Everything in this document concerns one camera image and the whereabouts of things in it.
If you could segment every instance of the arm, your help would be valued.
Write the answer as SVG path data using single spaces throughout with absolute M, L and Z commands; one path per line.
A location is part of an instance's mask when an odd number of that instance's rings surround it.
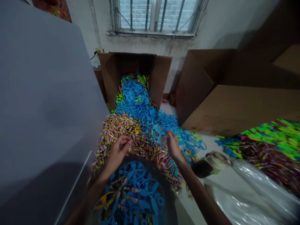
M 172 131 L 167 131 L 167 133 L 169 153 L 191 190 L 206 223 L 208 225 L 232 224 L 185 161 L 181 154 L 176 135 Z
M 80 205 L 70 215 L 65 225 L 84 224 L 86 218 L 90 215 L 109 178 L 122 163 L 123 158 L 130 145 L 133 145 L 130 137 L 121 135 L 110 149 L 108 160 L 99 177 L 92 185 L 90 190 L 84 196 Z

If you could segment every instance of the cardboard box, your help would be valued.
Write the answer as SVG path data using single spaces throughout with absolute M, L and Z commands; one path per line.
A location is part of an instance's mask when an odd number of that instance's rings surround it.
M 121 78 L 129 73 L 149 76 L 149 97 L 160 107 L 172 57 L 153 54 L 103 53 L 99 55 L 110 110 L 114 110 Z
M 300 45 L 292 45 L 273 64 L 288 71 L 299 74 L 300 76 Z M 300 111 L 289 113 L 283 119 L 300 121 Z
M 292 45 L 273 64 L 288 71 L 300 74 L 300 45 Z
M 176 105 L 183 129 L 228 137 L 300 111 L 300 76 L 234 49 L 189 50 Z

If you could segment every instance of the window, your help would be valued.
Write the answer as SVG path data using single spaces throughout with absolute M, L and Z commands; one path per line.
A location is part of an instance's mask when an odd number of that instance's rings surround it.
M 117 33 L 195 35 L 208 0 L 111 0 Z

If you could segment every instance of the white wall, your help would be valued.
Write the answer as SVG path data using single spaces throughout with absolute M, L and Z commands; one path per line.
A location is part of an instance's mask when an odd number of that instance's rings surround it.
M 98 34 L 91 11 L 93 1 Z M 153 53 L 173 57 L 165 93 L 170 92 L 188 49 L 238 48 L 260 28 L 279 0 L 209 0 L 197 36 L 191 40 L 109 36 L 112 30 L 109 0 L 67 0 L 72 22 L 77 24 L 92 57 L 95 48 L 105 52 Z

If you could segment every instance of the colorful plastic pieces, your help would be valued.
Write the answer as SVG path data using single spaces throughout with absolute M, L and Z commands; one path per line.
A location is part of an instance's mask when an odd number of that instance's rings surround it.
M 277 119 L 216 141 L 232 158 L 243 158 L 277 184 L 300 196 L 300 123 Z
M 104 195 L 94 207 L 101 225 L 163 224 L 165 196 L 161 185 L 138 161 L 124 164 L 112 175 Z
M 162 172 L 173 191 L 181 190 L 182 176 L 168 154 L 166 130 L 172 130 L 179 141 L 187 162 L 197 161 L 197 153 L 205 150 L 202 138 L 188 133 L 178 126 L 177 117 L 158 110 L 149 98 L 148 77 L 140 73 L 129 74 L 121 79 L 116 109 L 104 122 L 104 130 L 97 151 L 97 160 L 93 164 L 91 178 L 102 167 L 109 154 L 110 146 L 122 135 L 133 140 L 133 152 L 153 162 Z

